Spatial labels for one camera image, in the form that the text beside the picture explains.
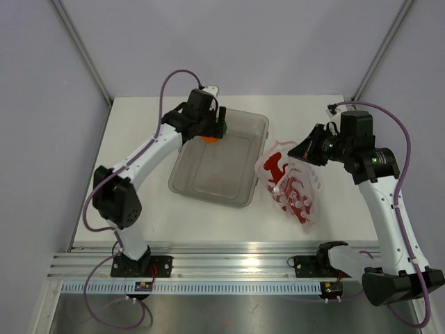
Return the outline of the orange fruit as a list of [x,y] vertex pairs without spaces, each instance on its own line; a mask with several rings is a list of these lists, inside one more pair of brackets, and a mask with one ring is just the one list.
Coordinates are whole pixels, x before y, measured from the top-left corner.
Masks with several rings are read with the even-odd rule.
[[219,138],[214,138],[214,137],[204,137],[204,136],[202,136],[201,139],[205,143],[217,143],[219,141]]

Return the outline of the clear zip top bag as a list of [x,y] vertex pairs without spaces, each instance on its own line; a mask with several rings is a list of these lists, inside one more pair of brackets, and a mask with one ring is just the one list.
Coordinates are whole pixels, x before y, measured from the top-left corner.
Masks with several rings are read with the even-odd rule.
[[293,141],[275,141],[258,158],[254,171],[273,202],[308,234],[320,220],[321,179],[309,164],[288,155],[296,146]]

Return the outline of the red toy lobster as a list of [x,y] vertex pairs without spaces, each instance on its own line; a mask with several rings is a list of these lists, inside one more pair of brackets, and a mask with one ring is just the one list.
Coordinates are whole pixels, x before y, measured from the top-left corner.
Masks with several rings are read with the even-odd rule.
[[306,180],[306,171],[291,163],[281,152],[274,152],[260,164],[259,172],[282,211],[301,224],[313,221],[314,192]]

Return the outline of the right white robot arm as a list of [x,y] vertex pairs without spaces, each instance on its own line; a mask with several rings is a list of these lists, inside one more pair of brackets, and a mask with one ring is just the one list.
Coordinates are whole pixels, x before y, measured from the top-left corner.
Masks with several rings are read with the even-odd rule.
[[375,147],[370,113],[344,112],[333,129],[315,125],[288,156],[314,166],[325,166],[329,161],[342,163],[366,202],[378,237],[379,261],[354,251],[343,241],[320,245],[315,260],[319,273],[346,273],[361,283],[374,306],[419,299],[444,285],[443,272],[430,268],[423,255],[403,197],[396,191],[401,180],[396,158],[390,149]]

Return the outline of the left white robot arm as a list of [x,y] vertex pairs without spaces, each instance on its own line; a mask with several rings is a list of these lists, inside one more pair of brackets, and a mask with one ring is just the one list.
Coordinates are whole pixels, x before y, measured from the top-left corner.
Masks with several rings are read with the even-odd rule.
[[151,250],[136,221],[142,213],[138,189],[172,152],[196,136],[220,139],[226,109],[219,106],[218,88],[199,87],[188,99],[164,114],[153,137],[112,168],[93,175],[92,206],[114,231],[121,252],[113,260],[118,277],[141,277],[150,268]]

